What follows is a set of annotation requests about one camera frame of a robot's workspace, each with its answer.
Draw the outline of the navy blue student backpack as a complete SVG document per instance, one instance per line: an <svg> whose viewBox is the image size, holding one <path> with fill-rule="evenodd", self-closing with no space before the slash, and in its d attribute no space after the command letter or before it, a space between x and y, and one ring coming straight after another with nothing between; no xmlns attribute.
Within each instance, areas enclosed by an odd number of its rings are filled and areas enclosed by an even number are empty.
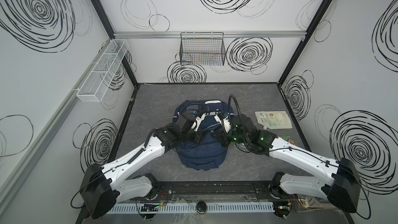
<svg viewBox="0 0 398 224"><path fill-rule="evenodd" d="M181 163L197 171L216 169L226 158L227 146L222 146L221 142L212 134L219 130L222 131L222 124L215 119L215 116L218 114L227 115L228 105L221 100L186 100L176 108L173 116L173 120L176 120L182 112L199 113L206 110L205 105L208 106L209 111L205 113L206 116L199 125L199 130L202 131L200 142L196 144L189 141L174 148Z"/></svg>

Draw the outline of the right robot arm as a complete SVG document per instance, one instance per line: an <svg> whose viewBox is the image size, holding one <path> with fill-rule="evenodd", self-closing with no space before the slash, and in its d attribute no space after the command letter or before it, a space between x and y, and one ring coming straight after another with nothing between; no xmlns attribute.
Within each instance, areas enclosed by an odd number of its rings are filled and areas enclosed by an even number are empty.
<svg viewBox="0 0 398 224"><path fill-rule="evenodd" d="M275 173L268 185L274 199L305 195L327 200L347 213L358 211L359 196L364 189L355 165L349 159L335 160L299 148L269 131L257 129L244 115L217 114L215 121L222 129L214 136L222 144L242 143L250 153L280 159L310 174Z"/></svg>

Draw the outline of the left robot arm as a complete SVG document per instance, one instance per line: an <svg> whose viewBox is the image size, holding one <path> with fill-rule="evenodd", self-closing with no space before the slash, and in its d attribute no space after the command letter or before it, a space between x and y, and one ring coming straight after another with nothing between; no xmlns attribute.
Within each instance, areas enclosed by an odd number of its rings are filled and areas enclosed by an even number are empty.
<svg viewBox="0 0 398 224"><path fill-rule="evenodd" d="M81 209L85 217L98 219L117 203L132 198L155 198L157 181L153 176L143 175L138 179L129 176L178 145L199 141L200 125L205 118L205 112L180 113L166 126L152 129L146 141L126 155L102 166L97 163L89 166L77 192L84 201Z"/></svg>

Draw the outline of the white refill pouch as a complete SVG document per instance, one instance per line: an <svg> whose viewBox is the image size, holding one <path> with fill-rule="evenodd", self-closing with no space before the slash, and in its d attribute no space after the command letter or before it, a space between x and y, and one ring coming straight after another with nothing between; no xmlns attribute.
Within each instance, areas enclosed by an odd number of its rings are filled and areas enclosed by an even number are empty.
<svg viewBox="0 0 398 224"><path fill-rule="evenodd" d="M292 129L292 122L285 111L255 112L257 122L264 130Z"/></svg>

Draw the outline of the green snack packet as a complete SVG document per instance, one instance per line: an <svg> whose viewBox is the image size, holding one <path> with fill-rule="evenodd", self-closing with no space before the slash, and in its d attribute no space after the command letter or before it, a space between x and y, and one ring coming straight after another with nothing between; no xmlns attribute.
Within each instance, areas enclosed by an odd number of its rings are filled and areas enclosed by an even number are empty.
<svg viewBox="0 0 398 224"><path fill-rule="evenodd" d="M288 143L296 146L296 142L295 142L294 138L291 135L281 135L280 137L283 140L287 141Z"/></svg>

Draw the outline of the black round knob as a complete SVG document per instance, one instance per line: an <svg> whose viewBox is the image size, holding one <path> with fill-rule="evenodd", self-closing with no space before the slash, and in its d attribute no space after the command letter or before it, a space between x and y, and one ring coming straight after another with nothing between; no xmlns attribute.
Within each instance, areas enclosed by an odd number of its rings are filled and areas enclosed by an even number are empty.
<svg viewBox="0 0 398 224"><path fill-rule="evenodd" d="M199 201L196 204L196 212L200 215L205 214L207 212L207 204L204 201Z"/></svg>

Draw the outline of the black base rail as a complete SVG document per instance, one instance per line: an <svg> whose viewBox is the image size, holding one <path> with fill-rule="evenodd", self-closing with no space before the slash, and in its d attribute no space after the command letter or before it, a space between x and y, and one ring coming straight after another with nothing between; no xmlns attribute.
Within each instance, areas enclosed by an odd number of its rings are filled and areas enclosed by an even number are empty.
<svg viewBox="0 0 398 224"><path fill-rule="evenodd" d="M157 181L150 175L126 180L120 186L112 187L107 179L97 180L81 187L81 196L87 207L146 198L153 201L158 195L255 195L258 200L287 201L293 195L312 196L326 199L330 187L316 181L314 177L297 177L295 181Z"/></svg>

